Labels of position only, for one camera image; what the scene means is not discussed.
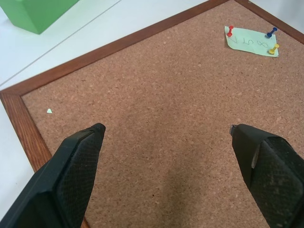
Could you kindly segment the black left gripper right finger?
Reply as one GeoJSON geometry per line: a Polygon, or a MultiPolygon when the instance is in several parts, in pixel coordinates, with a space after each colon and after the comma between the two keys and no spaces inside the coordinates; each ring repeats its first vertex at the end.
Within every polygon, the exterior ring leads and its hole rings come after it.
{"type": "Polygon", "coordinates": [[[284,138],[246,124],[230,128],[243,180],[270,228],[304,228],[304,159],[284,138]]]}

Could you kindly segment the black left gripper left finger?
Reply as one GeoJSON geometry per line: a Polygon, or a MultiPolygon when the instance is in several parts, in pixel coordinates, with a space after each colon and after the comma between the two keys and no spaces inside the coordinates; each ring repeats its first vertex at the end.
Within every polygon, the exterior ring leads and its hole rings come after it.
{"type": "Polygon", "coordinates": [[[105,130],[96,123],[67,137],[31,177],[0,228],[81,228],[105,130]]]}

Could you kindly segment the light green paper note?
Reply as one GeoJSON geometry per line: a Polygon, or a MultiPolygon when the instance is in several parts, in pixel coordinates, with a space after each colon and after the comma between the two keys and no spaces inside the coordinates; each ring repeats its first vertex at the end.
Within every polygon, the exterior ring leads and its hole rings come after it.
{"type": "Polygon", "coordinates": [[[273,48],[277,43],[276,35],[273,34],[271,38],[266,38],[266,34],[254,30],[234,27],[232,36],[227,37],[228,27],[224,27],[225,37],[228,46],[233,50],[245,51],[261,56],[278,57],[279,52],[275,55],[268,53],[268,50],[273,48]]]}

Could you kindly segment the green box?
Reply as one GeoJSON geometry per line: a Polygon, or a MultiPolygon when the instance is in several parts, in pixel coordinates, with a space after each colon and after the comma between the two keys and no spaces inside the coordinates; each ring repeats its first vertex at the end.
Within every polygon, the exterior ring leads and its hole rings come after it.
{"type": "Polygon", "coordinates": [[[0,0],[10,22],[26,31],[41,34],[79,0],[0,0]]]}

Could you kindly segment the cork board with wooden frame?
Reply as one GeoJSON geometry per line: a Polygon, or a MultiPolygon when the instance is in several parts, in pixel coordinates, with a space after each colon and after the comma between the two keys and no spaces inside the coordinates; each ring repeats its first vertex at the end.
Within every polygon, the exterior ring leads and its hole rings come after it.
{"type": "Polygon", "coordinates": [[[279,23],[279,56],[264,57],[229,48],[226,25],[275,22],[212,1],[0,92],[35,170],[67,136],[106,126],[82,228],[269,228],[229,129],[272,132],[304,157],[304,37],[279,23]]]}

